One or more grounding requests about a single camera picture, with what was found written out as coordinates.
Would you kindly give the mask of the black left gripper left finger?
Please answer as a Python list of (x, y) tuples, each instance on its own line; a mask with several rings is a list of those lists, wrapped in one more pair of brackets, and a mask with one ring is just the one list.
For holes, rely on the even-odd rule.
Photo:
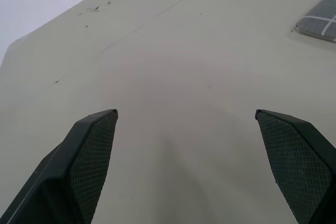
[(116, 109), (77, 121), (46, 155), (0, 224), (91, 224), (109, 168)]

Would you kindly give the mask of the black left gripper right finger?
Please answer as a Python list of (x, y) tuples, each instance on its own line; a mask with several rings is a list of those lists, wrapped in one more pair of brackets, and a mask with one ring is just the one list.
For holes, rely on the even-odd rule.
[(270, 168), (298, 224), (336, 224), (336, 148), (309, 122), (257, 110)]

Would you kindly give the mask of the grey cloth with white stripes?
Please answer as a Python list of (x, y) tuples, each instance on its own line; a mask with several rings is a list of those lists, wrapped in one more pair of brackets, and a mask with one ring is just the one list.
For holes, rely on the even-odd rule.
[(307, 36), (336, 42), (336, 0), (322, 0), (297, 23), (296, 30)]

